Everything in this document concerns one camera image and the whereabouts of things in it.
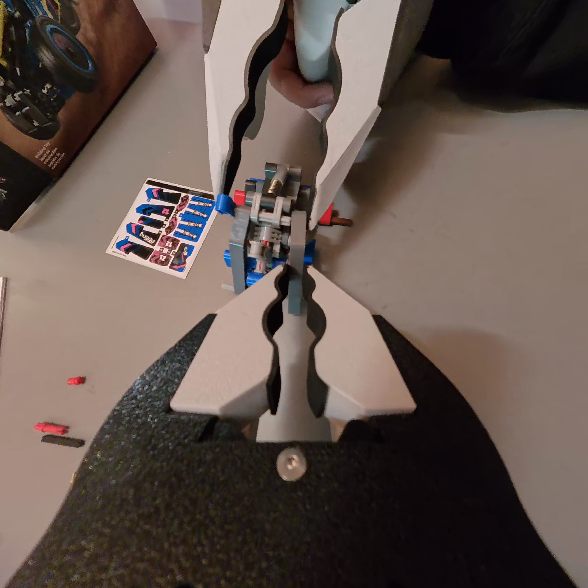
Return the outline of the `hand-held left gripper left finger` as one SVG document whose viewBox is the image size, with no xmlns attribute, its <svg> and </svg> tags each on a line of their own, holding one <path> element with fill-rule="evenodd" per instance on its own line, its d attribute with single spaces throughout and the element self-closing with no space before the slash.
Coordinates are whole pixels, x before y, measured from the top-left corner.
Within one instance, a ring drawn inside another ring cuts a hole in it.
<svg viewBox="0 0 588 588">
<path fill-rule="evenodd" d="M 171 409 L 218 417 L 276 413 L 281 373 L 273 337 L 287 291 L 288 266 L 278 266 L 217 312 Z"/>
</svg>

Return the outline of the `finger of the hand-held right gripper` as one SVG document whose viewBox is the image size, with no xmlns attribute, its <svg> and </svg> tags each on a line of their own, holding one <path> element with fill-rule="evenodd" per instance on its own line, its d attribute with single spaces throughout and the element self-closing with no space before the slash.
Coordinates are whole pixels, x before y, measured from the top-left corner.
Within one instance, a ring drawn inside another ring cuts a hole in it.
<svg viewBox="0 0 588 588">
<path fill-rule="evenodd" d="M 380 89 L 400 7 L 400 1 L 359 1 L 335 20 L 332 53 L 339 93 L 323 120 L 326 154 L 316 175 L 310 230 L 332 204 L 380 114 Z"/>
<path fill-rule="evenodd" d="M 288 30 L 284 1 L 203 1 L 209 163 L 216 194 L 231 191 L 244 138 L 265 110 L 270 64 Z"/>
</svg>

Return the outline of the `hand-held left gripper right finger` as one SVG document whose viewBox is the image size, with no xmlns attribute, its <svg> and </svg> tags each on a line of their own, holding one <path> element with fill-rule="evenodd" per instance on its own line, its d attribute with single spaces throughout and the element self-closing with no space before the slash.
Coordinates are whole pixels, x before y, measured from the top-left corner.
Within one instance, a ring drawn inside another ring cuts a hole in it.
<svg viewBox="0 0 588 588">
<path fill-rule="evenodd" d="M 305 272 L 307 399 L 316 417 L 412 413 L 416 403 L 371 313 L 313 266 Z"/>
</svg>

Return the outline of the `toy buggy chassis assembly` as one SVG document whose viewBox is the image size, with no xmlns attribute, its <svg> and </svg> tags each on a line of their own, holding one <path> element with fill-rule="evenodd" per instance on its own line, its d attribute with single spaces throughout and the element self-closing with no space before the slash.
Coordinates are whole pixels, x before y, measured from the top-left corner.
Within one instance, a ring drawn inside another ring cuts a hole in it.
<svg viewBox="0 0 588 588">
<path fill-rule="evenodd" d="M 246 289 L 279 265 L 289 264 L 291 215 L 306 212 L 312 203 L 311 188 L 302 185 L 298 166 L 266 163 L 264 179 L 248 179 L 245 190 L 235 190 L 231 197 L 237 207 L 250 213 L 247 236 Z M 305 266 L 313 263 L 315 230 L 307 228 Z M 224 260 L 231 268 L 229 248 Z"/>
</svg>

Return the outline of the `person's right forearm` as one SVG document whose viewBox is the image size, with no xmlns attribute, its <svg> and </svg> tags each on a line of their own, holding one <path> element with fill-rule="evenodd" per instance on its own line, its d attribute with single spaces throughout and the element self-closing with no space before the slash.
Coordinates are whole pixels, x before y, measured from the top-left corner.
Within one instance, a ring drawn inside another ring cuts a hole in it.
<svg viewBox="0 0 588 588">
<path fill-rule="evenodd" d="M 587 1 L 434 1 L 416 52 L 472 105 L 587 109 Z"/>
</svg>

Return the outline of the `black toy set box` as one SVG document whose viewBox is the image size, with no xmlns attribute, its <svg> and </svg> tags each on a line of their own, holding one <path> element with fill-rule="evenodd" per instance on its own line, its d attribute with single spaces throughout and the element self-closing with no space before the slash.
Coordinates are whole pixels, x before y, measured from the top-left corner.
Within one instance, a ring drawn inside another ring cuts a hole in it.
<svg viewBox="0 0 588 588">
<path fill-rule="evenodd" d="M 1 230 L 63 175 L 151 59 L 133 1 L 1 1 Z"/>
</svg>

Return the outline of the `person's right hand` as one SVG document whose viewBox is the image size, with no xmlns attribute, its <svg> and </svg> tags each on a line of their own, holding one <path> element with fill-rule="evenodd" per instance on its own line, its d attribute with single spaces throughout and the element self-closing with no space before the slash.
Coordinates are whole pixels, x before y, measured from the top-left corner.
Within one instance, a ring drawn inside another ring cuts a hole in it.
<svg viewBox="0 0 588 588">
<path fill-rule="evenodd" d="M 269 82 L 286 100 L 304 109 L 330 105 L 334 100 L 331 83 L 309 83 L 301 76 L 292 20 L 289 20 L 282 48 L 272 61 Z"/>
</svg>

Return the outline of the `blue and pink sticker sheet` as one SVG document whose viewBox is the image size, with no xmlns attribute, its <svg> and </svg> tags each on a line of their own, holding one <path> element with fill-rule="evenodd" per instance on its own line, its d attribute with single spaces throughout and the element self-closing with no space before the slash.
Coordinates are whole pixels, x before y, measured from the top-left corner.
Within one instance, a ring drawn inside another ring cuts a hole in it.
<svg viewBox="0 0 588 588">
<path fill-rule="evenodd" d="M 148 178 L 106 253 L 186 279 L 217 216 L 213 193 Z"/>
</svg>

